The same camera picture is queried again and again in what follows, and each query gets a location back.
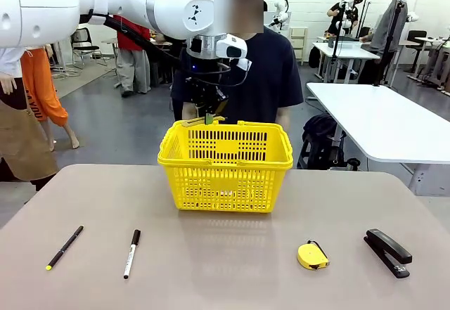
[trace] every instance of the black pen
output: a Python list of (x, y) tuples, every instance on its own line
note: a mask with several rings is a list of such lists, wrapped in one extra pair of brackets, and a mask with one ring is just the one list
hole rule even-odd
[(70, 245), (75, 241), (75, 238), (82, 232), (83, 226), (78, 227), (78, 229), (73, 233), (70, 239), (65, 243), (65, 245), (60, 249), (60, 251), (55, 255), (55, 257), (50, 261), (49, 265), (45, 269), (51, 270), (53, 266), (58, 262), (58, 260), (63, 256), (64, 252), (70, 247)]
[(134, 251), (139, 243), (139, 238), (141, 237), (141, 231), (136, 229), (133, 234), (133, 240), (131, 240), (131, 247), (129, 248), (127, 265), (125, 266), (124, 278), (127, 279), (129, 276), (129, 271), (131, 270), (131, 264), (133, 263)]

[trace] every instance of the tape measure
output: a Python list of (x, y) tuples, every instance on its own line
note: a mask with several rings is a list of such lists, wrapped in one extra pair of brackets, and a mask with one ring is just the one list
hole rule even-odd
[(325, 268), (330, 264), (330, 260), (316, 241), (308, 241), (306, 245), (300, 245), (297, 259), (304, 268), (309, 270)]

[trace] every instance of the white marker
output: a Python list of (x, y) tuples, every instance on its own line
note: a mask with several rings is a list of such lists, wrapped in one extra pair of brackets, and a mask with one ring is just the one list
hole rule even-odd
[(134, 251), (139, 243), (139, 238), (141, 237), (141, 231), (136, 229), (133, 234), (133, 240), (131, 240), (131, 247), (129, 248), (127, 265), (125, 266), (124, 278), (127, 279), (129, 276), (129, 271), (131, 270), (131, 264), (133, 263)]

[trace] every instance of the black backpack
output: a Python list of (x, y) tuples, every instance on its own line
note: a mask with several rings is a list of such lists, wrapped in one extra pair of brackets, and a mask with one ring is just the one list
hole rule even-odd
[(303, 146), (297, 163), (298, 169), (321, 169), (345, 167), (344, 137), (339, 146), (332, 145), (336, 121), (328, 113), (312, 117), (303, 127)]
[(321, 62), (321, 52), (319, 51), (318, 48), (314, 47), (309, 53), (309, 60), (308, 60), (309, 67), (316, 69), (319, 67), (320, 62)]

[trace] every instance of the gray shirt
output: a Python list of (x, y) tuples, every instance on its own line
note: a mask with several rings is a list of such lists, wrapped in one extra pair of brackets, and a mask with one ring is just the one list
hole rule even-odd
[[(381, 56), (385, 50), (387, 36), (391, 28), (392, 19), (394, 18), (396, 5), (397, 2), (395, 0), (392, 0), (386, 12), (382, 16), (377, 30), (375, 31), (375, 33), (369, 35), (368, 37), (368, 40), (372, 41), (371, 46), (369, 47), (370, 51), (376, 53), (379, 56)], [(405, 7), (403, 7), (400, 11), (399, 19), (397, 21), (397, 25), (395, 26), (394, 39), (392, 40), (389, 47), (389, 52), (395, 52), (398, 49), (401, 32), (405, 27), (407, 16), (408, 5), (405, 4)]]

